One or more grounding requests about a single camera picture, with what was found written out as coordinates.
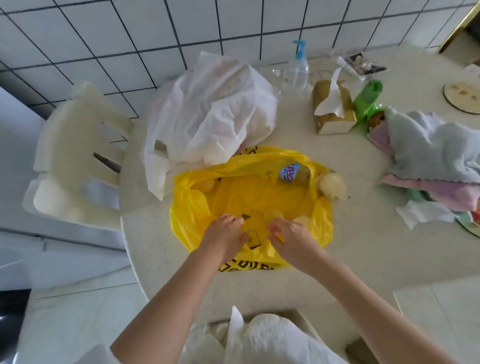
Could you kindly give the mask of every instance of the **forearm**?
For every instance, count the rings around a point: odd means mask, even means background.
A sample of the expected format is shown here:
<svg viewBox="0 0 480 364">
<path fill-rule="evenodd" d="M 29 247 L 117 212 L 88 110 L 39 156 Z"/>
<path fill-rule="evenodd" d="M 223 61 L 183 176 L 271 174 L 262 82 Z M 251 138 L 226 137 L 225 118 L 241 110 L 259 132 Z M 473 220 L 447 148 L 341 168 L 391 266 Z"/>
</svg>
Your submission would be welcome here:
<svg viewBox="0 0 480 364">
<path fill-rule="evenodd" d="M 345 265 L 322 256 L 312 276 L 353 319 L 380 363 L 456 363 Z"/>
<path fill-rule="evenodd" d="M 123 364 L 176 363 L 217 268 L 195 251 L 111 345 Z"/>
</svg>

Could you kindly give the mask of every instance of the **clear plastic bottle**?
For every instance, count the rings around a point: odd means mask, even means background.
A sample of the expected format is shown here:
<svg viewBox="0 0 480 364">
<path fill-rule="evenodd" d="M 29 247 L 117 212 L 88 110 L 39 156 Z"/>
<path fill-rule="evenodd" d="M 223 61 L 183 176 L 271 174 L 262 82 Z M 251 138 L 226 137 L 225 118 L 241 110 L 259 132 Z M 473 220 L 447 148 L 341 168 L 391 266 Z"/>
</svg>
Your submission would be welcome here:
<svg viewBox="0 0 480 364">
<path fill-rule="evenodd" d="M 308 62 L 305 59 L 305 41 L 294 40 L 299 48 L 295 59 L 291 60 L 285 66 L 283 72 L 282 89 L 287 92 L 302 91 L 308 82 Z"/>
</svg>

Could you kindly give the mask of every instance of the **white chair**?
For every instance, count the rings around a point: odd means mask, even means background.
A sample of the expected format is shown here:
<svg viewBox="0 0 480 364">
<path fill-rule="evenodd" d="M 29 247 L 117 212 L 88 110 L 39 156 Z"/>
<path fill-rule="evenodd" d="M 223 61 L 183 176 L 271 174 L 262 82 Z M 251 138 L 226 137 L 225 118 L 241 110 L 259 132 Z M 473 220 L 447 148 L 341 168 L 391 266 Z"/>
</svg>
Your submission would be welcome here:
<svg viewBox="0 0 480 364">
<path fill-rule="evenodd" d="M 119 185 L 120 175 L 94 157 L 96 153 L 119 165 L 124 157 L 124 151 L 102 134 L 102 123 L 124 136 L 133 128 L 133 122 L 90 82 L 84 82 L 71 100 L 51 114 L 37 144 L 34 170 L 39 177 L 30 182 L 23 201 L 28 212 L 121 231 L 119 210 L 84 193 L 91 179 L 112 187 Z"/>
</svg>

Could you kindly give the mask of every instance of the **gold tissue box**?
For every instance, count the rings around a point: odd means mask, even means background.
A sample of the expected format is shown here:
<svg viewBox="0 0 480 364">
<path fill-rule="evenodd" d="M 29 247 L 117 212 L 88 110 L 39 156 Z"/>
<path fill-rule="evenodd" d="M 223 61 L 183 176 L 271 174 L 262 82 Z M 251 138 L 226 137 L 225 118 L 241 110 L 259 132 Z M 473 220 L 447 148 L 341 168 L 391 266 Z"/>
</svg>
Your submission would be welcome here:
<svg viewBox="0 0 480 364">
<path fill-rule="evenodd" d="M 339 118 L 334 113 L 320 116 L 314 115 L 313 117 L 315 118 L 317 133 L 319 135 L 348 133 L 357 122 L 350 92 L 341 86 L 341 83 L 341 81 L 337 82 L 342 95 L 344 117 Z M 327 98 L 329 92 L 329 80 L 321 80 L 315 84 L 312 91 L 313 110 L 315 110 L 317 106 Z"/>
</svg>

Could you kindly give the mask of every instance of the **blue label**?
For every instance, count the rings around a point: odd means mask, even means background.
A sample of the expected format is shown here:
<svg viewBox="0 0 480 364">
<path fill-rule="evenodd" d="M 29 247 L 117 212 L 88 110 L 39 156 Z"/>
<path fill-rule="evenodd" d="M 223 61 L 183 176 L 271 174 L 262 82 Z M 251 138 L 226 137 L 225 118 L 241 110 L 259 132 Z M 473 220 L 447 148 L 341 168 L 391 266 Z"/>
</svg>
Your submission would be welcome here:
<svg viewBox="0 0 480 364">
<path fill-rule="evenodd" d="M 291 164 L 280 170 L 279 179 L 286 182 L 292 182 L 300 168 L 300 163 Z"/>
</svg>

